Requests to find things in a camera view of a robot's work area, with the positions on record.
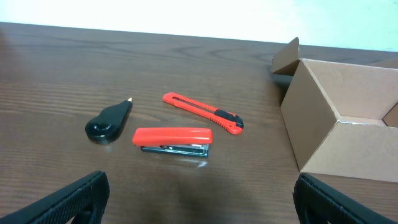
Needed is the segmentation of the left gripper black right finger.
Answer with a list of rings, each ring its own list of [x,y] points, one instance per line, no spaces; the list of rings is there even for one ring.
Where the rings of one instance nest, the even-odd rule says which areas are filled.
[[[308,173],[299,175],[293,200],[300,224],[397,224]]]

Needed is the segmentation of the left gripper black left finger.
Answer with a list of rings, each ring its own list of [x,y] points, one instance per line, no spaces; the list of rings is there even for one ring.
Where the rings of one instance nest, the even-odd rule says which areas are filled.
[[[1,218],[10,224],[100,223],[109,199],[106,173],[95,171]]]

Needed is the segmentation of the black correction tape dispenser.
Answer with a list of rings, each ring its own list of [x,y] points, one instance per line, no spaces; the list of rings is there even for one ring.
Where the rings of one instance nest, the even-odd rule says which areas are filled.
[[[132,106],[132,98],[128,98],[117,105],[103,109],[85,126],[88,139],[95,144],[110,144],[117,140],[128,120]]]

